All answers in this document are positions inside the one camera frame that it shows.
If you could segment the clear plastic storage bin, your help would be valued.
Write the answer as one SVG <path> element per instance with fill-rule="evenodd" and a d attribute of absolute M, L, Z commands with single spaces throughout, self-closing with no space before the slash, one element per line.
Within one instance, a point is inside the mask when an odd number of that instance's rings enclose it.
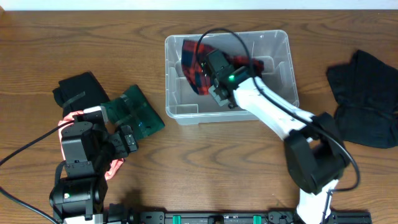
<path fill-rule="evenodd" d="M 240 32 L 252 58 L 263 61 L 265 84 L 286 101 L 299 106 L 289 38 L 283 30 Z M 170 35 L 165 40 L 165 110 L 180 125 L 248 121 L 256 117 L 241 108 L 219 106 L 210 95 L 196 94 L 182 71 L 184 40 L 200 35 Z"/>

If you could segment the pink patterned garment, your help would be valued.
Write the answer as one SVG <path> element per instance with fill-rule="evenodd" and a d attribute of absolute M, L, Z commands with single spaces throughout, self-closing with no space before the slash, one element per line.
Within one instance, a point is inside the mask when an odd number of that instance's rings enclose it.
<path fill-rule="evenodd" d="M 58 122 L 58 126 L 61 126 L 62 124 L 65 124 L 65 123 L 67 123 L 69 121 L 73 121 L 74 120 L 74 118 L 73 118 L 74 116 L 81 115 L 81 114 L 84 114 L 83 110 L 73 111 L 73 112 L 67 114 L 61 121 Z M 58 138 L 59 138 L 60 143 L 62 143 L 62 130 L 64 128 L 66 128 L 67 126 L 68 125 L 66 125 L 64 127 L 61 127 L 58 130 Z M 116 173 L 119 170 L 119 168 L 123 165 L 123 163 L 124 163 L 124 159 L 115 159 L 115 160 L 113 160 L 110 163 L 109 170 L 104 175 L 105 179 L 106 180 L 112 179 L 116 175 Z"/>

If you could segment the dark green garment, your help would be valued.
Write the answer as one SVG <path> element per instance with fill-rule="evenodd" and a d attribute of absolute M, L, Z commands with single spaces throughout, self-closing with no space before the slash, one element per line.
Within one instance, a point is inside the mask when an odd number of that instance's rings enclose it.
<path fill-rule="evenodd" d="M 165 128 L 161 117 L 137 85 L 130 86 L 120 97 L 101 106 L 105 107 L 109 121 L 116 128 L 129 126 L 137 141 Z"/>

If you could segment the red plaid shirt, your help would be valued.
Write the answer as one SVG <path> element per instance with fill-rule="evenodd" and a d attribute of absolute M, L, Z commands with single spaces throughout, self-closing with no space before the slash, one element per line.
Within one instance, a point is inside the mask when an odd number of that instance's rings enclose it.
<path fill-rule="evenodd" d="M 198 42 L 194 40 L 188 40 L 188 39 L 183 40 L 182 58 L 181 58 L 182 71 L 183 74 L 185 75 L 185 78 L 189 82 L 192 90 L 196 94 L 208 95 L 208 89 L 210 86 L 214 84 L 214 82 L 211 81 L 211 78 L 209 76 L 205 76 L 201 66 L 197 62 L 195 55 L 197 43 Z M 214 48 L 211 45 L 200 44 L 198 49 L 199 59 L 204 59 L 208 53 L 214 50 L 219 50 L 219 49 Z M 241 55 L 232 56 L 223 51 L 221 52 L 226 57 L 227 61 L 233 64 L 235 69 L 240 68 L 242 66 L 247 66 L 247 67 L 249 66 L 249 60 L 246 56 L 241 56 Z M 261 75 L 261 73 L 265 69 L 264 62 L 256 59 L 253 59 L 252 61 L 255 72 L 258 75 Z"/>

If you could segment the black garment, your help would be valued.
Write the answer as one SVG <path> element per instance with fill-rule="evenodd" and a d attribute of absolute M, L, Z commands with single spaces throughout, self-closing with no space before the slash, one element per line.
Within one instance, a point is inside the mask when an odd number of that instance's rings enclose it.
<path fill-rule="evenodd" d="M 63 117 L 109 101 L 105 90 L 92 72 L 61 80 L 52 90 L 55 102 L 63 109 Z"/>
<path fill-rule="evenodd" d="M 338 107 L 334 118 L 345 141 L 388 149 L 397 146 L 397 69 L 357 50 L 349 63 L 328 68 Z"/>

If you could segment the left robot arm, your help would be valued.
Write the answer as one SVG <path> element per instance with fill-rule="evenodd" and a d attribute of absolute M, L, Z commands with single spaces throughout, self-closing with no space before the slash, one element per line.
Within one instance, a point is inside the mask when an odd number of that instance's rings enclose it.
<path fill-rule="evenodd" d="M 124 159 L 138 146 L 130 126 L 113 134 L 104 124 L 80 121 L 62 130 L 67 176 L 50 193 L 53 217 L 59 223 L 102 223 L 108 190 L 105 173 L 116 159 Z"/>

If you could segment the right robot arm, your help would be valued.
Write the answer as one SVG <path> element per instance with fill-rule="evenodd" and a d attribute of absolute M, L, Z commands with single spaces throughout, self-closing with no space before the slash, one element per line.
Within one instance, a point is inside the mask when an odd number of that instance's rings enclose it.
<path fill-rule="evenodd" d="M 273 130 L 284 142 L 289 175 L 300 189 L 296 214 L 303 223 L 323 223 L 331 215 L 331 192 L 349 164 L 328 113 L 301 110 L 274 93 L 250 65 L 235 68 L 220 50 L 200 61 L 219 105 L 238 106 Z"/>

